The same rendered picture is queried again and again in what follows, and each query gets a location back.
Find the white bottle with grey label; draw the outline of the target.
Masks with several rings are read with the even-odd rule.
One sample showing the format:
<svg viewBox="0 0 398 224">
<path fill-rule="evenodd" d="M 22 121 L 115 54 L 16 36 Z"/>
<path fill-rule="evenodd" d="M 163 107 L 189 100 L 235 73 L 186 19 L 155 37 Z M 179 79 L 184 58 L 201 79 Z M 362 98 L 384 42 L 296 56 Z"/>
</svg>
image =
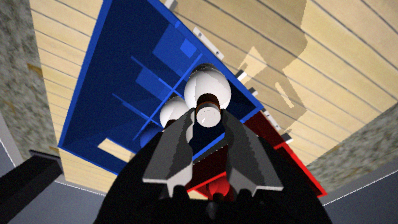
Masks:
<svg viewBox="0 0 398 224">
<path fill-rule="evenodd" d="M 231 99 L 231 88 L 226 77 L 211 63 L 196 66 L 184 89 L 187 107 L 196 108 L 200 125 L 213 127 L 221 118 L 221 109 L 226 109 Z"/>
<path fill-rule="evenodd" d="M 166 129 L 188 110 L 185 100 L 173 92 L 160 111 L 161 125 Z"/>
</svg>

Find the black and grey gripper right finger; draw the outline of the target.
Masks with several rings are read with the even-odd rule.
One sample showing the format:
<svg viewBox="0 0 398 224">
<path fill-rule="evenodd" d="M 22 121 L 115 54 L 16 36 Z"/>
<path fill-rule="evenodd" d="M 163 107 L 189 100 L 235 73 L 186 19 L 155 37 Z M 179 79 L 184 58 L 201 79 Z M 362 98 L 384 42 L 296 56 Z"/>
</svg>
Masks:
<svg viewBox="0 0 398 224">
<path fill-rule="evenodd" d="M 296 224 L 332 224 L 314 191 L 277 150 L 224 108 L 220 115 L 228 143 L 226 179 L 234 201 L 240 189 L 248 189 L 253 203 L 271 207 Z"/>
</svg>

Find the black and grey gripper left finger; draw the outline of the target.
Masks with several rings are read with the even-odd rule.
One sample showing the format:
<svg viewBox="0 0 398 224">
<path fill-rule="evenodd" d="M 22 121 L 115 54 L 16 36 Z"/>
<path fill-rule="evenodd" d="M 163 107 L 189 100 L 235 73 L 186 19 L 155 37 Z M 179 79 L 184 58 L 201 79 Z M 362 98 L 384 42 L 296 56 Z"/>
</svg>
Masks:
<svg viewBox="0 0 398 224">
<path fill-rule="evenodd" d="M 172 197 L 177 184 L 192 179 L 196 108 L 158 132 L 121 170 L 107 192 L 94 224 L 122 224 L 145 205 Z M 188 143 L 187 143 L 188 142 Z"/>
</svg>

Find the red crate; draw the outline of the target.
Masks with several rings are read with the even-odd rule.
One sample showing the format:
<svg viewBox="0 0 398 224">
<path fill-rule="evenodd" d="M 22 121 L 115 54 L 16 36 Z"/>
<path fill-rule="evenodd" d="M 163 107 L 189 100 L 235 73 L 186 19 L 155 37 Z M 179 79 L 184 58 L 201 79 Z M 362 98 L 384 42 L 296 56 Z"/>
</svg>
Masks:
<svg viewBox="0 0 398 224">
<path fill-rule="evenodd" d="M 328 195 L 260 111 L 243 124 L 258 136 L 266 139 L 298 171 L 304 180 L 308 182 L 317 197 Z M 185 185 L 187 193 L 195 190 L 209 200 L 213 200 L 213 197 L 207 192 L 205 184 L 226 174 L 227 154 L 228 143 L 223 138 L 193 160 L 192 179 Z M 231 184 L 228 193 L 224 196 L 224 201 L 234 201 Z"/>
</svg>

